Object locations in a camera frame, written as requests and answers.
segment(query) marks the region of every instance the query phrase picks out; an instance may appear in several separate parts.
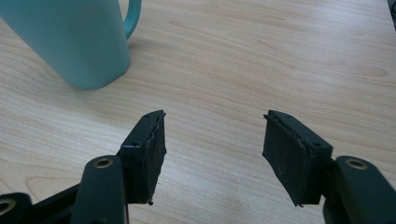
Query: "wooden table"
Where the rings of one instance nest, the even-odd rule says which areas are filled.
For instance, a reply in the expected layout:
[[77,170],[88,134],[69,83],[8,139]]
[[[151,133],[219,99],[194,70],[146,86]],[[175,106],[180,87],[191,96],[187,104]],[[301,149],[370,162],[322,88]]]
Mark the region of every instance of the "wooden table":
[[[122,11],[127,1],[120,2]],[[168,154],[132,223],[323,223],[262,157],[269,109],[396,187],[396,35],[386,1],[144,0],[125,75],[68,86],[0,21],[0,194],[34,203],[163,109]]]

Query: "bolt hole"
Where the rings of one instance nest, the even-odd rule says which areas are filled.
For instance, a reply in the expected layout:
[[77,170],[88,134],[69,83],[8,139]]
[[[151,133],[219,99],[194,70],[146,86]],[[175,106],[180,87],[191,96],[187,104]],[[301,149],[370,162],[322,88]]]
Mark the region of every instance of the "bolt hole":
[[9,207],[9,203],[0,203],[0,212],[6,210]]
[[315,142],[315,143],[312,143],[312,146],[314,146],[314,147],[321,147],[321,143]]
[[107,166],[110,166],[113,163],[113,160],[105,158],[97,161],[95,163],[96,168],[106,168]]
[[353,159],[346,160],[346,164],[358,170],[366,170],[368,168],[366,163]]
[[17,202],[14,199],[3,199],[0,200],[0,216],[9,212]]

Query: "teal mug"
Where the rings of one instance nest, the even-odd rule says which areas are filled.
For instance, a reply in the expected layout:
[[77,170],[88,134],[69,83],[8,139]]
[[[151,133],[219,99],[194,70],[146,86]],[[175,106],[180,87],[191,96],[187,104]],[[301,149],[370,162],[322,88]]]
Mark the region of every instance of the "teal mug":
[[141,0],[0,0],[0,17],[67,83],[98,89],[129,67]]

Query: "wood grain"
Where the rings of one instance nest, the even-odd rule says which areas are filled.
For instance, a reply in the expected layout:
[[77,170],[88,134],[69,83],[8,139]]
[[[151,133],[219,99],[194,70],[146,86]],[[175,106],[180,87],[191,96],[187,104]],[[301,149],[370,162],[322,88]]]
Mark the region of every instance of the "wood grain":
[[[125,13],[127,1],[120,1]],[[396,36],[386,1],[145,0],[125,75],[64,83],[0,21],[0,194],[36,203],[164,109],[163,172],[132,223],[323,223],[261,156],[262,114],[292,114],[396,187]]]

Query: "metal bracket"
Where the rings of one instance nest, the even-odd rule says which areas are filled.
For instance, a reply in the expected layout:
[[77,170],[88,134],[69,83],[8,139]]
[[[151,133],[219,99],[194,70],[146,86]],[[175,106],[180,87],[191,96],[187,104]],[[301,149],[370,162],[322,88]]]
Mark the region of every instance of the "metal bracket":
[[87,163],[78,185],[34,205],[24,193],[0,195],[0,223],[128,223],[127,203],[152,204],[166,154],[164,116],[143,116],[117,156]]
[[262,155],[294,205],[326,198],[326,223],[396,223],[396,192],[368,161],[331,158],[332,146],[291,115],[270,110]]

